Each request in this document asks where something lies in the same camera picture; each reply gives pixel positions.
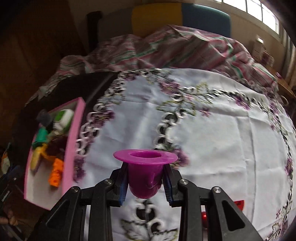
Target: person's hand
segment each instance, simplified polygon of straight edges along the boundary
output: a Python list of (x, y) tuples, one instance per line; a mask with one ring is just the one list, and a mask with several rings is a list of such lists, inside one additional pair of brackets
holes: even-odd
[(13, 211), (10, 209), (9, 206), (5, 206), (3, 211), (6, 213), (7, 217), (0, 217), (0, 224), (10, 224), (13, 226), (17, 225), (17, 220), (15, 216), (13, 215)]

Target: pink box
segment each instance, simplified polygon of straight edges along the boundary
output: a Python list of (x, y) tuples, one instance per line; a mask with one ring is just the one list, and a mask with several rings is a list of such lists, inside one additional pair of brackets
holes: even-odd
[(41, 161), (36, 174), (30, 170), (30, 161), (33, 154), (33, 150), (31, 148), (25, 172), (24, 198), (27, 201), (44, 209), (50, 210), (68, 191), (68, 189), (73, 186), (74, 157), (76, 154), (75, 143), (78, 138), (84, 108), (85, 102), (81, 97), (79, 97), (49, 112), (50, 114), (55, 114), (62, 109), (72, 109), (74, 111), (72, 124), (68, 133), (62, 183), (58, 188), (54, 188), (49, 185), (48, 179), (52, 171), (52, 164), (49, 161)]

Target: embroidered tablecloth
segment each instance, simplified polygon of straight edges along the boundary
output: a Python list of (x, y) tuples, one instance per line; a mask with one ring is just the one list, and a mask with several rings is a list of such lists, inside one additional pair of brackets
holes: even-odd
[[(196, 69), (123, 71), (82, 124), (73, 185), (108, 178), (121, 166), (115, 151), (155, 148), (178, 155), (172, 166), (183, 178), (244, 200), (243, 213), (264, 239), (280, 238), (295, 217), (293, 123), (275, 99), (231, 78)], [(124, 206), (111, 211), (113, 237), (174, 240), (180, 212), (163, 189), (148, 200), (128, 190)]]

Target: yellow cushion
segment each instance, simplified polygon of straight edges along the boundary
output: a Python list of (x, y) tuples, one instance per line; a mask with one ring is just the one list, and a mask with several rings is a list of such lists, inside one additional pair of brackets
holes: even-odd
[(133, 34), (146, 37), (164, 25), (182, 25), (181, 3), (154, 3), (137, 6), (132, 12)]

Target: window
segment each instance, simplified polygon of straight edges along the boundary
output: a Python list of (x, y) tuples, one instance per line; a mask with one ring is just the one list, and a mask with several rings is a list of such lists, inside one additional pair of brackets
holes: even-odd
[(275, 15), (259, 0), (214, 0), (236, 7), (262, 21), (279, 34), (279, 21)]
[(223, 0), (223, 3), (234, 6), (242, 11), (247, 11), (246, 1), (245, 0)]

